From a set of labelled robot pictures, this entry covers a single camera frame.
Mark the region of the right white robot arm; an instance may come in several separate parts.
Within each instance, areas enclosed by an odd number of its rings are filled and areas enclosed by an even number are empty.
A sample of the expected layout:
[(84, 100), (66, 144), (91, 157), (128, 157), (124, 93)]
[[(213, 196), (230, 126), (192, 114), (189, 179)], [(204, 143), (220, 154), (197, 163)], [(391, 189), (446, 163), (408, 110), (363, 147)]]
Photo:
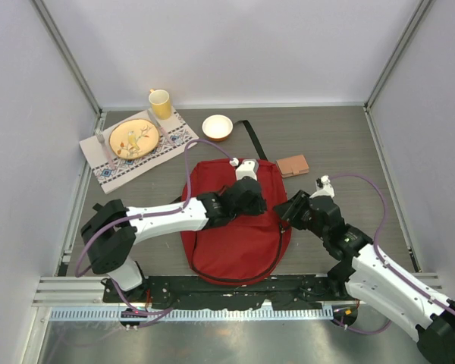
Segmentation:
[(455, 299), (422, 283), (346, 223), (327, 193), (301, 190), (274, 210), (292, 228), (319, 237), (339, 261), (328, 272), (333, 298), (351, 296), (376, 309), (403, 329), (430, 363), (455, 363)]

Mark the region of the red student backpack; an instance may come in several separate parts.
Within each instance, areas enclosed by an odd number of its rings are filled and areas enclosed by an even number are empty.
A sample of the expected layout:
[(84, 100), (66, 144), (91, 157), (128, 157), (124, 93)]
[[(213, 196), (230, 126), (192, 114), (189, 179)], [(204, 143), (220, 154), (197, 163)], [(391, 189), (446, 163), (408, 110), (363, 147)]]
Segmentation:
[(241, 123), (259, 156), (257, 178), (267, 212), (241, 215), (223, 227), (180, 233), (190, 268), (209, 283), (227, 286), (254, 284), (268, 277), (291, 239), (291, 228), (274, 211), (287, 201), (281, 173), (266, 158), (250, 122)]

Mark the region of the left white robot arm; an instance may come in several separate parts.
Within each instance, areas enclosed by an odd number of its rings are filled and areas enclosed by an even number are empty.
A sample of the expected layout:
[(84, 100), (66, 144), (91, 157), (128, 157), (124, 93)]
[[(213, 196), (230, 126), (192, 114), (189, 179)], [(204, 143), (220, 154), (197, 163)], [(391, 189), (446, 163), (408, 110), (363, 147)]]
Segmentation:
[(266, 211), (262, 187), (251, 177), (170, 205), (134, 208), (114, 199), (97, 205), (94, 216), (80, 229), (84, 250), (78, 262), (88, 258), (89, 265), (75, 275), (81, 277), (88, 271), (107, 275), (123, 297), (139, 302), (145, 296), (146, 283), (130, 257), (133, 245), (166, 234), (223, 227), (241, 215), (257, 216)]

